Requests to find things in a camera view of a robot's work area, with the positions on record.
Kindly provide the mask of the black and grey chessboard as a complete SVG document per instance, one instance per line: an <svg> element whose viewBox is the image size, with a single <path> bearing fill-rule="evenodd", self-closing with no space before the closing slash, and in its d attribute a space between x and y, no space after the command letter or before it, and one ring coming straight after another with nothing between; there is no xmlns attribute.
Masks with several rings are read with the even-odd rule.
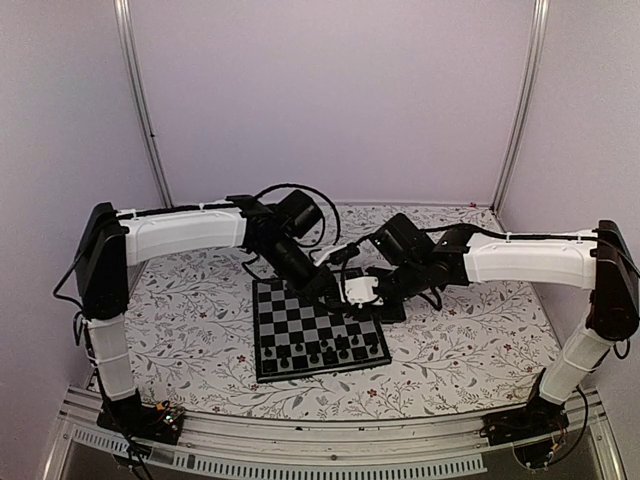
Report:
<svg viewBox="0 0 640 480"><path fill-rule="evenodd" d="M308 378L323 373L338 373L354 370L371 369L389 365L392 356L380 323L374 318L355 319L342 313L330 313L322 306L315 306L301 299L286 286L282 279L255 280L252 282L252 306L254 328L254 359L256 381L260 384L277 381L289 381ZM341 334L349 341L349 358L342 360L335 349L334 338ZM361 335L363 345L353 347L350 339ZM364 337L373 334L379 339L379 352L370 356ZM320 341L327 339L329 347L322 350ZM294 345L303 342L305 351L296 353ZM277 355L279 345L290 348L289 368L279 368L280 358ZM264 356L264 348L272 347L274 355ZM337 365L325 366L322 353L335 351L339 360ZM320 354L320 364L312 366L309 356ZM276 359L278 371L271 374L262 372L262 362Z"/></svg>

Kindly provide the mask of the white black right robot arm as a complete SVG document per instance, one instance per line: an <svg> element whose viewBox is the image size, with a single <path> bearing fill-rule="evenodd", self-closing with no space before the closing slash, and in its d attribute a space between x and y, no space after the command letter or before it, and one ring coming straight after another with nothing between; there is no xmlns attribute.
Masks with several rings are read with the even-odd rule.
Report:
<svg viewBox="0 0 640 480"><path fill-rule="evenodd" d="M369 238L393 265L374 287L384 300L409 299L431 289L493 281L571 286L590 293L585 320L559 357L539 375L531 403L517 415L517 427L537 436L556 417L554 405L606 357L614 345L639 328L639 271L615 222L575 233L498 233L458 223L418 228L397 214Z"/></svg>

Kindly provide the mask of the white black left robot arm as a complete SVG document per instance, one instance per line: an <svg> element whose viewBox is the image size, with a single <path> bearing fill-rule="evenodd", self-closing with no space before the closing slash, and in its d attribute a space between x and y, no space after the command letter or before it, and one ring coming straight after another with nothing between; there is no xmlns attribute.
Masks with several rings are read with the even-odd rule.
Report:
<svg viewBox="0 0 640 480"><path fill-rule="evenodd" d="M136 386L125 333L132 273L148 261L211 248L240 248L266 260L298 296L314 302L334 283L299 241L323 219L319 190L296 183L257 194L151 210L96 205L65 279L75 278L73 299L86 323L89 359L97 368L111 419L128 434L148 426L148 412L132 398Z"/></svg>

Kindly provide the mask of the floral patterned table mat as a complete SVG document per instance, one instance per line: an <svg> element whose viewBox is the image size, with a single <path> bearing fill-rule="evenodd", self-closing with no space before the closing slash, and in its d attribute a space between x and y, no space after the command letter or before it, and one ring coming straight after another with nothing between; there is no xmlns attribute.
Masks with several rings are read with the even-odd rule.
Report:
<svg viewBox="0 0 640 480"><path fill-rule="evenodd" d="M270 290L242 269L228 215L132 222L143 267L127 311L88 322L106 391L190 411L272 419L392 419L523 403L559 347L532 287L449 288L393 323L357 321Z"/></svg>

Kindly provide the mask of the front aluminium frame rail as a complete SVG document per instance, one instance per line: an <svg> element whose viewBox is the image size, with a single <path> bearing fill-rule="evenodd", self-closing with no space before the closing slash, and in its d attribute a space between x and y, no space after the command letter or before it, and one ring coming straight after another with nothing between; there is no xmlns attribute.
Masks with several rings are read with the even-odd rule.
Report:
<svg viewBox="0 0 640 480"><path fill-rule="evenodd" d="M70 388L55 422L47 479L623 479L623 466L599 395L567 404L559 460L522 465L542 437L493 445L483 414L379 421L267 420L208 413L185 417L174 445L142 441L141 466L127 444L97 423L100 397Z"/></svg>

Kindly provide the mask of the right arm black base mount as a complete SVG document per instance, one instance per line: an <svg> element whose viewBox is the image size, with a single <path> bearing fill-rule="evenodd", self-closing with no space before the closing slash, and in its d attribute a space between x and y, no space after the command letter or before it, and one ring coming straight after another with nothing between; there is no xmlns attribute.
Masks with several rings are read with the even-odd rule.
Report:
<svg viewBox="0 0 640 480"><path fill-rule="evenodd" d="M566 440L569 426L564 405L537 396L518 408L482 417L479 436L490 446L523 442L513 448L517 462L530 470L548 467Z"/></svg>

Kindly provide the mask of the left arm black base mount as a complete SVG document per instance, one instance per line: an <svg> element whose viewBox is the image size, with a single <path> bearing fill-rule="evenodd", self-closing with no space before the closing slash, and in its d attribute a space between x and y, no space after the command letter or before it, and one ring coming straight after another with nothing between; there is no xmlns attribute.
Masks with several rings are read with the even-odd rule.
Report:
<svg viewBox="0 0 640 480"><path fill-rule="evenodd" d="M97 425L133 438L177 445L181 437L185 409L164 400L154 405L142 402L140 393L122 400L103 401Z"/></svg>

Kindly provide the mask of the left rear aluminium frame post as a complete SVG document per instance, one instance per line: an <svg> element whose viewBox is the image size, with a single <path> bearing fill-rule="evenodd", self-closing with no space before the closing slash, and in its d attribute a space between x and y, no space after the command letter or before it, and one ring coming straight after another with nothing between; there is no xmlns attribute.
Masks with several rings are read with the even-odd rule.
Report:
<svg viewBox="0 0 640 480"><path fill-rule="evenodd" d="M141 130L143 145L150 164L152 178L161 204L164 207L173 207L174 202L160 156L157 136L145 95L143 76L136 49L131 2L127 0L114 0L113 6L125 70L128 75L133 103Z"/></svg>

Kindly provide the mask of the aluminium frame post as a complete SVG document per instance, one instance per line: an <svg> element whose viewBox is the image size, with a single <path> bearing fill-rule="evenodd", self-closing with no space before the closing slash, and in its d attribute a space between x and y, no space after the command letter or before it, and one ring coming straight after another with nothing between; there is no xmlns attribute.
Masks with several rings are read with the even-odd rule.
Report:
<svg viewBox="0 0 640 480"><path fill-rule="evenodd" d="M544 51L549 7L549 0L535 0L533 3L530 36L518 101L508 137L503 164L491 203L491 209L497 216L500 215L500 212L505 206L509 187L516 169L522 141L524 139L529 111L534 97L537 76Z"/></svg>
<svg viewBox="0 0 640 480"><path fill-rule="evenodd" d="M174 202L160 156L157 136L145 95L143 76L136 49L131 2L127 0L114 0L113 6L125 70L128 75L133 103L141 130L143 145L150 164L152 178L161 204L164 207L173 207Z"/></svg>

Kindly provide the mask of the right rear aluminium frame post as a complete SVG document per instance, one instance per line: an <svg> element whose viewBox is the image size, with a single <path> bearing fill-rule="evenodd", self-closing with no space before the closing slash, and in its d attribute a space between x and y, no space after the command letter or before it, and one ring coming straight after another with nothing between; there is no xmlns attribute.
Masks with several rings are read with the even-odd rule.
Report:
<svg viewBox="0 0 640 480"><path fill-rule="evenodd" d="M544 51L549 7L549 0L535 0L533 3L530 36L518 101L508 137L503 164L491 203L491 209L497 216L500 215L500 212L505 206L509 187L516 169L522 141L524 139L529 111L534 97L537 76Z"/></svg>

